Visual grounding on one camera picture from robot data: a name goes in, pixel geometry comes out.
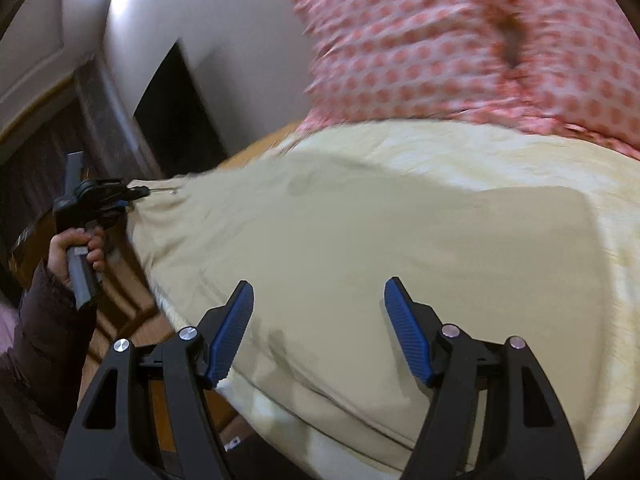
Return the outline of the dark sleeved left forearm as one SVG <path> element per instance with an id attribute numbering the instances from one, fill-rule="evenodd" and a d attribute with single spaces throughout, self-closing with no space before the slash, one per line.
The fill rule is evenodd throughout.
<path id="1" fill-rule="evenodd" d="M 96 306 L 41 263 L 23 297 L 14 343 L 1 355 L 1 477 L 52 479 L 77 410 Z"/>

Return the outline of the person left hand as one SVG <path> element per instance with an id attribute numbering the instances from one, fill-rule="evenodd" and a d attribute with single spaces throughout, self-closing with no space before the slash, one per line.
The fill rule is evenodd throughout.
<path id="1" fill-rule="evenodd" d="M 71 228 L 56 234 L 50 240 L 47 269 L 68 289 L 72 288 L 72 282 L 66 252 L 76 246 L 87 248 L 87 261 L 93 270 L 102 273 L 105 268 L 104 231 L 99 226 L 90 231 Z"/>

